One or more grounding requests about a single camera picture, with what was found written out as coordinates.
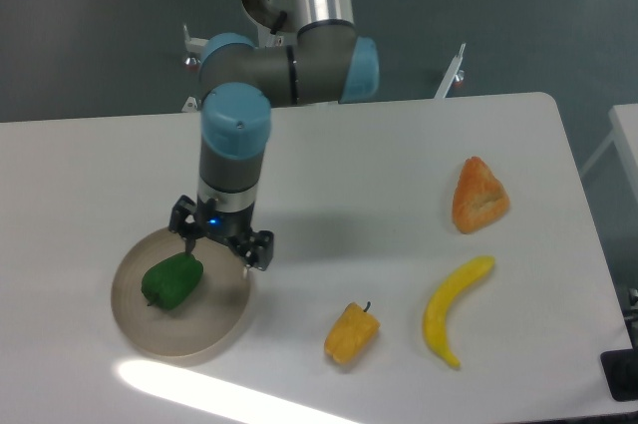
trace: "toast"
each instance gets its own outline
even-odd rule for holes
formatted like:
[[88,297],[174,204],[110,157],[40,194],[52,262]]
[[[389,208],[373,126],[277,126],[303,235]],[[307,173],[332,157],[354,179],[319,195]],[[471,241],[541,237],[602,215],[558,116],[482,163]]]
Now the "toast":
[[459,231],[481,229],[507,210],[509,196],[489,167],[479,157],[466,160],[452,202],[452,220]]

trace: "white table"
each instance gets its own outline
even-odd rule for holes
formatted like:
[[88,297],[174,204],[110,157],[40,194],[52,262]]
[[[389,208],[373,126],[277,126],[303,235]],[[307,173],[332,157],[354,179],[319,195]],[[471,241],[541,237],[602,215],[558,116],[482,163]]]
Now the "white table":
[[616,105],[609,111],[611,132],[580,169],[584,178],[611,145],[615,145],[629,185],[638,201],[638,104]]
[[[197,114],[0,126],[0,422],[458,424],[638,409],[603,378],[599,354],[629,339],[542,94],[274,111],[254,224],[275,232],[275,259],[254,275],[243,332],[188,370],[138,354],[112,318],[112,279],[179,195],[194,196],[198,127]],[[461,235],[451,200],[472,155],[512,206]],[[423,343],[421,315],[482,253],[496,268],[450,315],[454,371]],[[323,340],[367,300],[380,335],[340,370]]]

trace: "green pepper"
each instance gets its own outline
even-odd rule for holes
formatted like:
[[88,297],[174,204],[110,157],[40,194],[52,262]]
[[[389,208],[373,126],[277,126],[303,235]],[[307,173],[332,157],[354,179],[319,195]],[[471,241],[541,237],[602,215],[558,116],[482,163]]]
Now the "green pepper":
[[192,254],[181,252],[156,264],[142,278],[142,294],[162,309],[174,309],[195,289],[203,265]]

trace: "banana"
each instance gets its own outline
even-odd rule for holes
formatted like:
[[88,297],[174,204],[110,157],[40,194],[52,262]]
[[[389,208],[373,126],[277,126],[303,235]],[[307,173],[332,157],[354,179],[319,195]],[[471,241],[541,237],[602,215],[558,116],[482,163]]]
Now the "banana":
[[455,298],[468,286],[489,274],[494,267],[493,256],[477,256],[457,268],[430,298],[423,314],[423,336],[428,346],[448,363],[459,369],[461,362],[450,351],[446,331],[446,315]]

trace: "wooden plate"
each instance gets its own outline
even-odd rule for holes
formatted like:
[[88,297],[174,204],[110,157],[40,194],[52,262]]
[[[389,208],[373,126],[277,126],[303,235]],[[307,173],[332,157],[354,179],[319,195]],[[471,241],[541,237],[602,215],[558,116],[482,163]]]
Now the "wooden plate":
[[203,264],[197,288],[171,311],[147,306],[142,277],[183,249],[183,241],[167,229],[150,234],[125,256],[111,289],[120,330],[136,347],[157,356],[191,356],[210,348],[235,327],[250,295],[250,273],[241,261],[221,244],[200,239],[193,252]]

